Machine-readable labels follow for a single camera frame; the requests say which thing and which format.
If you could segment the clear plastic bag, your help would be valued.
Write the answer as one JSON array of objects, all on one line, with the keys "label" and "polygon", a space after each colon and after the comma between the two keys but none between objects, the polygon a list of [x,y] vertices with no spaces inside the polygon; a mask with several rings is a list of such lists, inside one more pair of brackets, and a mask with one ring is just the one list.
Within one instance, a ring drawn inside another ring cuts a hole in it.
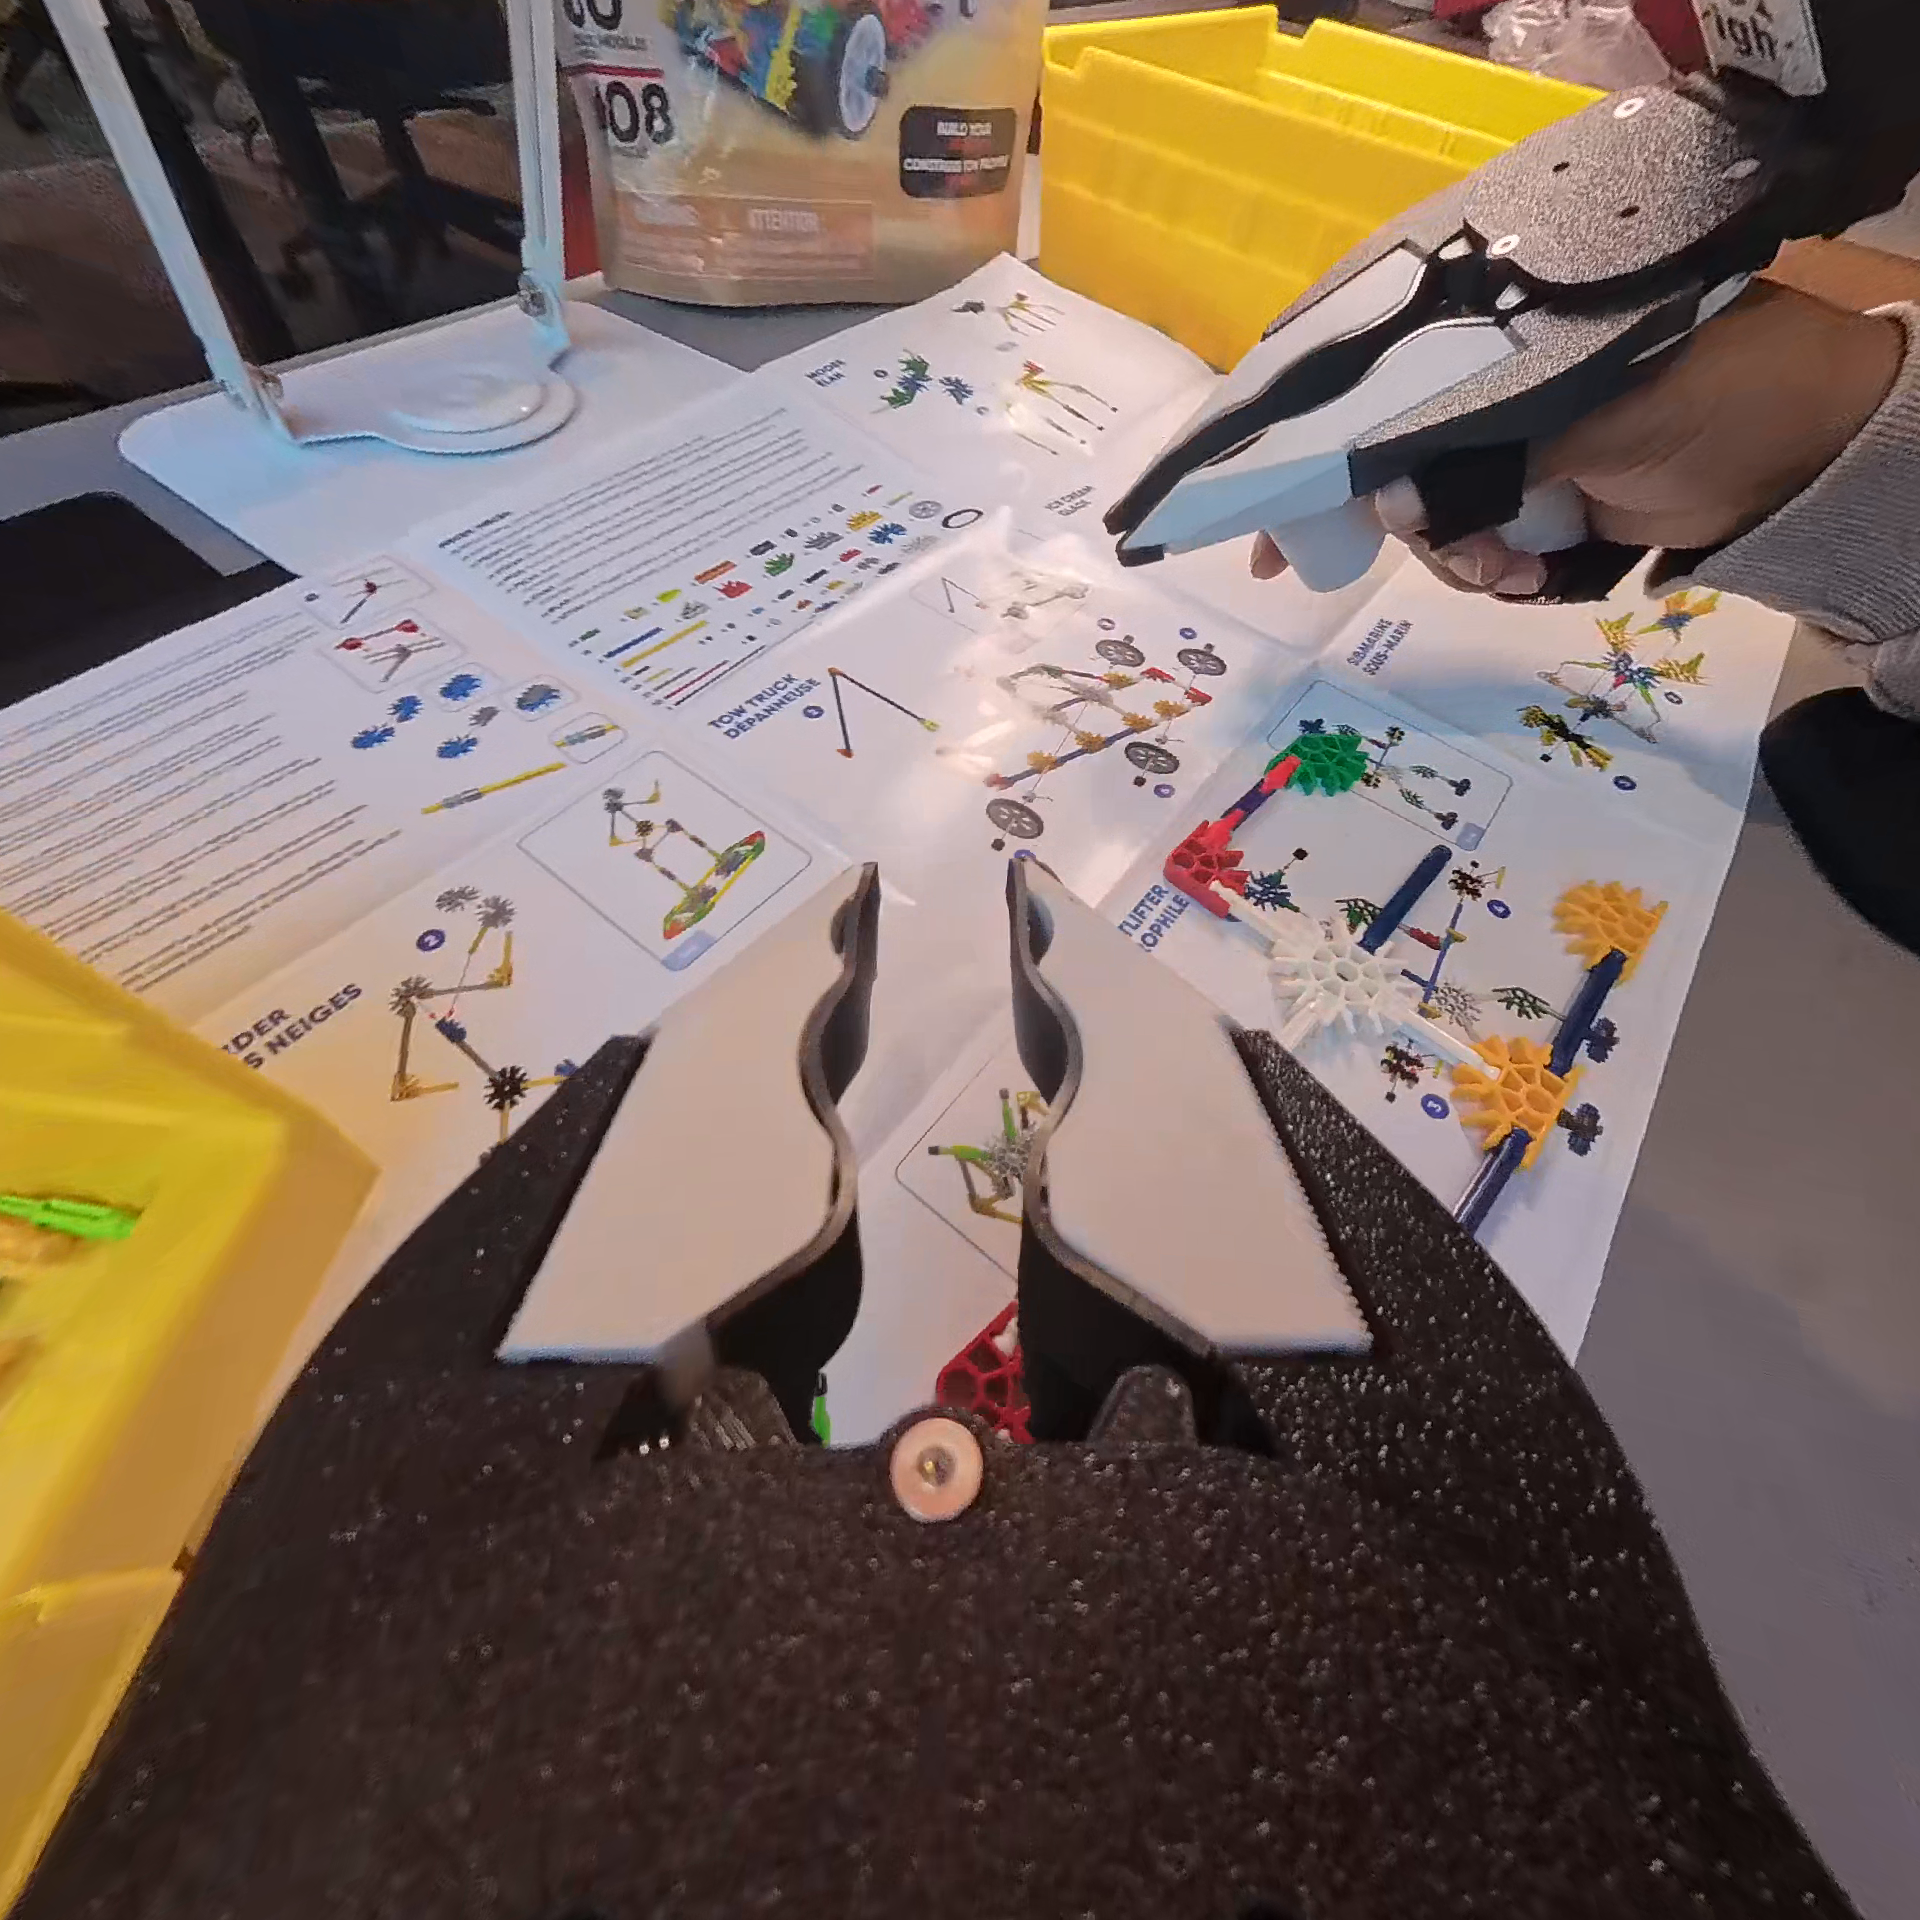
[{"label": "clear plastic bag", "polygon": [[1672,65],[1629,0],[1506,0],[1482,20],[1500,65],[1599,93],[1666,81]]}]

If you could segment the printed paper instruction sheet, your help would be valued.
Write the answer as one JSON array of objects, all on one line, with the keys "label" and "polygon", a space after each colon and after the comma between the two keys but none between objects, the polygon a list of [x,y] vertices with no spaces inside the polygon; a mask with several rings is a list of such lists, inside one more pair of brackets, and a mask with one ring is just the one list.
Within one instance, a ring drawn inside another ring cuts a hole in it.
[{"label": "printed paper instruction sheet", "polygon": [[994,258],[27,699],[7,913],[378,1166],[304,1325],[846,866],[887,915],[1001,834],[1187,834],[1281,720],[1390,712],[1363,797],[1458,844],[1470,773],[1418,720],[1695,844],[1666,926],[1700,913],[1703,950],[1788,619],[1674,589],[1508,610],[1395,557],[1336,597],[1234,546],[1119,569],[1097,514],[1209,384]]}]

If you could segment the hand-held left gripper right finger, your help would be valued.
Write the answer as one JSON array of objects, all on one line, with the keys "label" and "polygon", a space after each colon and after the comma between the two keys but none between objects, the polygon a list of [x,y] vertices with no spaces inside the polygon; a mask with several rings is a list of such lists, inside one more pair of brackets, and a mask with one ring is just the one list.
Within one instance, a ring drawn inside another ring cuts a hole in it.
[{"label": "hand-held left gripper right finger", "polygon": [[1204,1440],[1256,1433],[1256,1366],[1375,1351],[1238,1027],[1043,862],[1007,862],[1012,1039],[1044,1100],[1022,1172],[1020,1351],[1034,1440],[1086,1440],[1164,1369]]}]

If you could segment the yellow plastic bin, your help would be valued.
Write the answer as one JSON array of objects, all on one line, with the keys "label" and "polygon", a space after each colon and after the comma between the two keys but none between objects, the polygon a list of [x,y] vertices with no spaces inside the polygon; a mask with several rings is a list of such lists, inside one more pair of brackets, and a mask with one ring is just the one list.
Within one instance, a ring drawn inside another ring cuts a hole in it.
[{"label": "yellow plastic bin", "polygon": [[140,1209],[88,1304],[0,1379],[7,1903],[32,1875],[226,1494],[376,1166],[88,970],[0,940],[0,1184]]},{"label": "yellow plastic bin", "polygon": [[1377,227],[1500,145],[1326,122],[1094,44],[1043,77],[1043,273],[1214,372]]},{"label": "yellow plastic bin", "polygon": [[1277,34],[1256,93],[1293,114],[1460,166],[1599,101],[1581,81],[1326,20],[1302,37]]}]

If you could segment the person's right hand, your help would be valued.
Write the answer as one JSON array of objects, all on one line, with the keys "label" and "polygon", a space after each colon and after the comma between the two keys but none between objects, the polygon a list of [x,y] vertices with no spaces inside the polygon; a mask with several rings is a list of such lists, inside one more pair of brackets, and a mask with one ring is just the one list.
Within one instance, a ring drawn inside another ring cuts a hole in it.
[{"label": "person's right hand", "polygon": [[1568,485],[1585,536],[1715,549],[1812,485],[1893,394],[1905,322],[1759,276],[1655,373],[1526,450],[1526,497]]}]

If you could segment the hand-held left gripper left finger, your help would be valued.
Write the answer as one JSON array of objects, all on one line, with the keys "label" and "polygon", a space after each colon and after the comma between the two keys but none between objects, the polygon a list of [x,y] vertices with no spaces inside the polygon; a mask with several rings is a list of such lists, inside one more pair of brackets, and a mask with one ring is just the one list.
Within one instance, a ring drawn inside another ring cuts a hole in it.
[{"label": "hand-held left gripper left finger", "polygon": [[878,866],[792,906],[648,1031],[494,1346],[511,1373],[623,1379],[642,1431],[747,1373],[821,1447],[815,1396],[860,1311],[857,1148]]}]

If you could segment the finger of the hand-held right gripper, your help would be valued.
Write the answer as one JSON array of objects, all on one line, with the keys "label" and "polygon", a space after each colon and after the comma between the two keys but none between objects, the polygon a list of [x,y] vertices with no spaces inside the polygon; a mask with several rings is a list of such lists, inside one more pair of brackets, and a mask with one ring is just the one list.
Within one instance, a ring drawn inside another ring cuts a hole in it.
[{"label": "finger of the hand-held right gripper", "polygon": [[1500,364],[1512,352],[1496,318],[1445,318],[1395,340],[1354,384],[1293,423],[1238,431],[1160,491],[1145,520],[1117,536],[1119,562],[1155,562],[1209,549],[1245,534],[1267,534],[1293,569],[1371,569],[1385,546],[1371,497],[1352,479],[1363,433],[1423,399]]},{"label": "finger of the hand-held right gripper", "polygon": [[1104,534],[1131,534],[1177,470],[1227,454],[1238,431],[1293,423],[1354,384],[1395,340],[1423,328],[1445,303],[1445,262],[1395,246],[1362,273],[1281,322],[1216,379],[1209,404],[1150,454],[1133,485],[1104,508]]}]

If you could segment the colourful construction toy model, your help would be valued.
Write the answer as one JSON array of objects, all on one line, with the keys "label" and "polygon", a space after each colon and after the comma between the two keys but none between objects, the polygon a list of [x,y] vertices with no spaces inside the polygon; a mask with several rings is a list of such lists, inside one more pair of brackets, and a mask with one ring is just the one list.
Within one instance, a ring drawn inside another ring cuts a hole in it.
[{"label": "colourful construction toy model", "polygon": [[882,930],[878,1119],[860,1141],[860,1311],[822,1369],[834,1443],[947,1400],[1034,1440],[1020,1409],[1022,1172],[1044,1114],[1012,1039],[1005,870],[1057,870],[1126,940],[1277,1039],[1445,1217],[1469,1221],[1577,1351],[1661,1083],[1700,913],[1700,847],[1599,823],[1540,773],[1418,720],[1418,760],[1470,773],[1469,844],[1406,804],[1274,790],[1214,847],[1303,720],[1227,760],[1204,823],[1148,844],[1001,834],[982,866],[928,866]]}]

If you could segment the cardboard construction toy box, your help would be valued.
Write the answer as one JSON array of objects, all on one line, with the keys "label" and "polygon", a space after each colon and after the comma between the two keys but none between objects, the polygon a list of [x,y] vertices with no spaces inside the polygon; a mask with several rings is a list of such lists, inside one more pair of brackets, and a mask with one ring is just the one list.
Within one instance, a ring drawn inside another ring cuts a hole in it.
[{"label": "cardboard construction toy box", "polygon": [[896,303],[1012,253],[1044,12],[554,3],[601,276],[687,303]]}]

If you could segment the black flat pad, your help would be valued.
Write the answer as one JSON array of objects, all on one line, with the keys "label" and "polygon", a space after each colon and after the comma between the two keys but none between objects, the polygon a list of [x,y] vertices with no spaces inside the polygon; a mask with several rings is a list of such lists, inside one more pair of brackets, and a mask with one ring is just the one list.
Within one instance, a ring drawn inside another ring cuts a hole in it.
[{"label": "black flat pad", "polygon": [[0,702],[288,589],[275,558],[221,575],[126,497],[70,497],[0,522]]}]

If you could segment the black mesh chair seat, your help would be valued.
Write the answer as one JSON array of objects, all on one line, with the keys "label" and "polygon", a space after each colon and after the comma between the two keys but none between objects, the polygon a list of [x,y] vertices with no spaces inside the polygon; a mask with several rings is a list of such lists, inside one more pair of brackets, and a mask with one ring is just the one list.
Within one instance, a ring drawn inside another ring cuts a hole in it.
[{"label": "black mesh chair seat", "polygon": [[1762,782],[1827,887],[1920,955],[1920,733],[1858,685],[1799,699],[1762,724]]}]

